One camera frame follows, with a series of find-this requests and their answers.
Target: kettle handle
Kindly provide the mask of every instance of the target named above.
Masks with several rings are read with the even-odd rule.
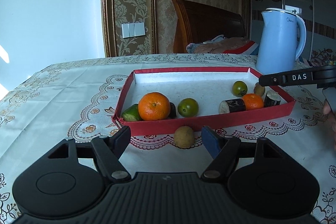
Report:
[[[299,26],[299,30],[300,30],[300,41],[296,49],[295,60],[298,59],[300,55],[302,54],[302,51],[306,45],[306,36],[307,36],[305,22],[298,15],[296,15],[296,23]]]

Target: kettle lid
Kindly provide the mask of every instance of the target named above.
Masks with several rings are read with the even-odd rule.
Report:
[[[294,15],[294,16],[296,16],[295,13],[290,12],[290,11],[288,11],[288,10],[280,9],[280,8],[267,8],[267,9],[265,10],[265,12],[266,12],[266,11],[279,11],[279,12],[282,12],[282,13],[286,13],[286,14],[290,14],[290,15]]]

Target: bed headboard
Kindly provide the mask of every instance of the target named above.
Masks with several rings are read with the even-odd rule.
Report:
[[[187,53],[190,43],[203,43],[223,34],[225,37],[245,37],[240,15],[209,5],[172,0],[177,13],[174,53]]]

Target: human hand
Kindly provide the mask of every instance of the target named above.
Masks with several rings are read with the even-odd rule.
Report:
[[[330,105],[328,104],[327,100],[324,101],[323,104],[323,114],[328,115],[328,121],[330,122],[332,130],[336,133],[336,117],[335,114],[332,112]]]

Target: red box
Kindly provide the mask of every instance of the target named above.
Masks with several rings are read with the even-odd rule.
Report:
[[[261,76],[250,67],[184,67],[134,70],[127,78],[121,91],[112,121],[121,128],[129,126],[132,136],[173,134],[181,126],[189,126],[200,131],[203,126],[213,129],[251,124],[289,115],[295,100],[279,86],[266,87],[278,92],[281,104],[256,110],[218,113],[222,100],[236,98],[231,87],[237,80],[243,80],[248,93],[253,92],[255,83]],[[161,92],[176,106],[184,98],[194,98],[199,103],[199,116],[191,118],[166,119],[160,121],[126,122],[122,112],[138,103],[149,92]]]

